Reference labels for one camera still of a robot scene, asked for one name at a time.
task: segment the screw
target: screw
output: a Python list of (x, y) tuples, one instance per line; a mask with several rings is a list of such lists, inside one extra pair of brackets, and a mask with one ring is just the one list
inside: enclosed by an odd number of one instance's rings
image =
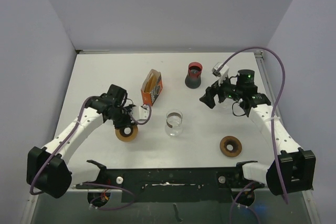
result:
[(218, 178), (218, 181), (221, 183), (221, 184), (224, 184), (225, 183), (225, 177), (224, 176), (221, 176)]
[(118, 177), (118, 178), (116, 179), (116, 182), (117, 182), (118, 185), (122, 184), (123, 181), (124, 181), (124, 179), (123, 179), (122, 177)]

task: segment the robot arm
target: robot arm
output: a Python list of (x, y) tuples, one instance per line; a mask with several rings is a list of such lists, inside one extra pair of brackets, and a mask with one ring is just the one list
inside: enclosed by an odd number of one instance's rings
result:
[[(36, 174), (55, 151), (55, 155), (38, 176), (34, 184), (36, 188), (59, 198), (71, 185), (96, 180), (99, 174), (99, 168), (96, 165), (92, 165), (88, 170), (69, 170), (67, 165), (77, 148), (106, 120), (113, 121), (115, 131), (123, 135), (123, 141), (125, 138), (132, 140), (136, 137), (136, 124), (138, 120), (148, 119), (149, 111), (142, 106), (124, 107), (126, 98), (126, 91), (115, 85), (111, 85), (108, 93), (90, 98), (80, 118), (75, 118), (64, 131), (43, 148), (33, 147), (30, 150), (27, 162), (27, 182), (32, 184)], [(126, 134), (124, 132), (126, 128), (132, 129), (131, 133)]]
[[(199, 100), (211, 109), (215, 106), (214, 96), (218, 95), (219, 103), (225, 99), (232, 99), (239, 103), (249, 117), (259, 128), (266, 142), (272, 148), (271, 142), (271, 112), (273, 107), (266, 95), (258, 93), (254, 84), (254, 71), (240, 70), (237, 83), (231, 84), (228, 77), (229, 67), (218, 72), (221, 64), (213, 68), (213, 73), (219, 77), (218, 81), (206, 89), (206, 93)], [(308, 190), (312, 188), (316, 158), (312, 151), (304, 151), (301, 146), (288, 134), (284, 126), (274, 118), (276, 148), (287, 192)], [(271, 166), (256, 161), (241, 164), (245, 179), (267, 184), (274, 195), (282, 194), (279, 176), (275, 162)]]

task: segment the white wall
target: white wall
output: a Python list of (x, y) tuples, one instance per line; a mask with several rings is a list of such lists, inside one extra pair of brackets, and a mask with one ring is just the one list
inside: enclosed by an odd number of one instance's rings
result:
[[(287, 83), (280, 111), (288, 132), (317, 156), (313, 193), (322, 223), (334, 223), (336, 206), (336, 0), (293, 0), (269, 47), (282, 58)], [(274, 90), (280, 68), (266, 65)]]
[(291, 1), (50, 0), (76, 49), (178, 51), (265, 46)]
[(55, 131), (75, 59), (48, 0), (0, 0), (0, 222), (27, 202), (27, 153)]

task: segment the transparent plastic container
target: transparent plastic container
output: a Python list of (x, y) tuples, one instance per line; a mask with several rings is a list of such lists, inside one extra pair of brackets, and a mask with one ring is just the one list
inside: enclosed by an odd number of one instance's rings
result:
[(169, 136), (179, 136), (183, 132), (183, 114), (179, 110), (169, 110), (166, 115), (165, 131)]

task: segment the brown tape roll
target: brown tape roll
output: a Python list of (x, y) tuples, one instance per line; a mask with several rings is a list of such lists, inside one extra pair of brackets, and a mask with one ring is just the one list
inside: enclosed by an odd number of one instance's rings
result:
[[(227, 148), (228, 145), (233, 147), (231, 151)], [(226, 136), (223, 138), (219, 144), (219, 148), (227, 157), (236, 157), (242, 152), (243, 149), (241, 142), (234, 136)]]
[[(130, 128), (131, 132), (129, 134), (125, 133), (125, 129)], [(130, 142), (137, 137), (138, 126), (133, 125), (132, 127), (124, 127), (115, 130), (115, 135), (117, 138), (123, 142)]]

